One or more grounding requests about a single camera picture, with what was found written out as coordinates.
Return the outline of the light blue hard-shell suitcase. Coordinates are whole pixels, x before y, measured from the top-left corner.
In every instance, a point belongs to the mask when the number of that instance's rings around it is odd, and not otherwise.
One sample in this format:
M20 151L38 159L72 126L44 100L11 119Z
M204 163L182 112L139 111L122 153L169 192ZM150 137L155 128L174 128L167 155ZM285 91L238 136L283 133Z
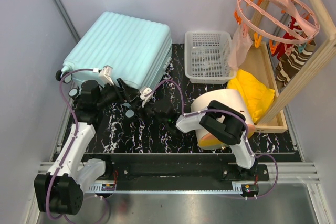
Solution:
M172 56L168 25L113 12L103 12L65 58L56 80L81 85L99 79L93 68L109 65L112 80L133 88L153 91L160 83Z

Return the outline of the white round drum box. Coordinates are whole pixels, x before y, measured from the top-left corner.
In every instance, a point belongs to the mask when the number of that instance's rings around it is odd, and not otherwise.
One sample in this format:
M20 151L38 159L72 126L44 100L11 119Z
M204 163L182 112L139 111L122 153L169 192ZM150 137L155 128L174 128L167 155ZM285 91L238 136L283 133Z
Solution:
M191 105L201 112L196 137L199 148L220 149L240 145L255 131L254 122L238 90L220 89L202 94Z

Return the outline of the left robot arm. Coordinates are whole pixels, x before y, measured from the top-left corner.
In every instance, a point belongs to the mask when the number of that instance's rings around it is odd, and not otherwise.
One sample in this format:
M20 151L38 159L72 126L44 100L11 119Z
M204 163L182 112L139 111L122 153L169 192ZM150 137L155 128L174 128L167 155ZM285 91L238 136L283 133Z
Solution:
M79 165L85 150L100 127L105 107L113 103L131 103L139 97L139 90L121 78L117 84L102 87L96 80L82 83L80 89L69 92L76 107L72 110L74 123L56 161L47 173L34 180L37 205L41 212L76 215L83 195L98 179L109 179L113 167L109 158L93 157L84 168Z

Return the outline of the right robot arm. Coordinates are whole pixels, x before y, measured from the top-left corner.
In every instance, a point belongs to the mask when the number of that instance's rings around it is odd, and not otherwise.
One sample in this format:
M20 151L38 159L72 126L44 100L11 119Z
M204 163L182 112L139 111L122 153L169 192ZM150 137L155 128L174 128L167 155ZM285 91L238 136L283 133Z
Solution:
M163 101L156 101L138 106L137 114L157 119L171 133L205 131L198 140L200 148L212 150L227 145L236 158L239 176L244 180L256 176L258 161L248 142L248 133L253 131L254 124L241 99L211 100L202 110L184 114L177 113Z

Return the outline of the black marble pattern mat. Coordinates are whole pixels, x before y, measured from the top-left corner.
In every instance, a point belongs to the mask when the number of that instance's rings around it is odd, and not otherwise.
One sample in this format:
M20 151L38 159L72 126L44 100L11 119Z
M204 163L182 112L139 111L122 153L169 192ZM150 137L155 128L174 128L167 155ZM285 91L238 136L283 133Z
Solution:
M184 73L184 44L172 45L172 58L164 79L177 83L165 83L154 94L153 101L164 100L176 110L190 111L191 103L201 94L225 88L225 84L193 84ZM104 111L101 125L86 148L86 154L112 153L202 153L194 132L171 134L164 126L151 118L127 118L126 108L111 105ZM249 139L253 152L270 153L281 162L299 162L299 151L289 131L284 133L255 133Z

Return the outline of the white perforated plastic basket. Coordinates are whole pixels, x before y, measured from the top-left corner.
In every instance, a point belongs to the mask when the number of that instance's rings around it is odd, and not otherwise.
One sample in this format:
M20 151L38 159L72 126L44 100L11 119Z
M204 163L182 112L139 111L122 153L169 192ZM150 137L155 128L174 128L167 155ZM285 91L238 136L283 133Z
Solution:
M185 33L184 71L191 83L225 84L237 71L228 65L232 39L225 31Z

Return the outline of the yellow cloth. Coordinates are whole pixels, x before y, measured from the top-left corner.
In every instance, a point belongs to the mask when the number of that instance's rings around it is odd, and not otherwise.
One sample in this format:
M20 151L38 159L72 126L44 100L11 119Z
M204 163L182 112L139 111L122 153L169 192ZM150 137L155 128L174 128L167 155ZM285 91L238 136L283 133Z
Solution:
M274 101L275 90L266 87L251 73L239 69L237 76L229 80L227 89L238 90L251 116L256 123Z

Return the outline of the translucent pink plastic bag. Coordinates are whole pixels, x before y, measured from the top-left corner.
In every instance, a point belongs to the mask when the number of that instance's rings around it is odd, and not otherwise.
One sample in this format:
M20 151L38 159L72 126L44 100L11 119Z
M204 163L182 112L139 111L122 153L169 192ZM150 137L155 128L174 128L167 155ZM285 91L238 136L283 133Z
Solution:
M228 65L236 71L244 63L247 53L253 43L247 29L248 27L243 23L237 28L232 39L232 48L228 56Z

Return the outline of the wooden tray base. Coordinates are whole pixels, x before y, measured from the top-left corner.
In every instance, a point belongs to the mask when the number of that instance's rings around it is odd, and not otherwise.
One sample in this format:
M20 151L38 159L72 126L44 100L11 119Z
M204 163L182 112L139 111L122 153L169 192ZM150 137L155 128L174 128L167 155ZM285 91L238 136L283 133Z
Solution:
M275 90L275 98L278 97L274 70L265 42L262 42L258 48L250 47L245 61L240 68L252 74L258 81L266 87ZM276 117L266 124L256 124L256 132L261 133L283 133L288 129L285 115L281 110Z

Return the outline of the brown striped cloth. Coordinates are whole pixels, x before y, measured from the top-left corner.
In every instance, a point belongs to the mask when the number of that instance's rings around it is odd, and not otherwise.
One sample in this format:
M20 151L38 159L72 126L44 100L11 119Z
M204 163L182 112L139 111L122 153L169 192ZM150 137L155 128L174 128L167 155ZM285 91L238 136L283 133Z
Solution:
M275 70L277 88L284 88L289 81L301 70L316 49L316 42L311 40L307 44L295 44L291 53L284 54Z

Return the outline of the pink round clip hanger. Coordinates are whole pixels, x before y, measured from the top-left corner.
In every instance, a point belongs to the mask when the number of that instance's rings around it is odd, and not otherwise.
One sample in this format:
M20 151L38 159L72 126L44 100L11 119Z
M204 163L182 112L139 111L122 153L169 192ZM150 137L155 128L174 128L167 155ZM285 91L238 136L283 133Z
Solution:
M301 0L237 0L235 18L248 27L255 48L268 41L273 51L281 43L306 44L320 31L316 15Z

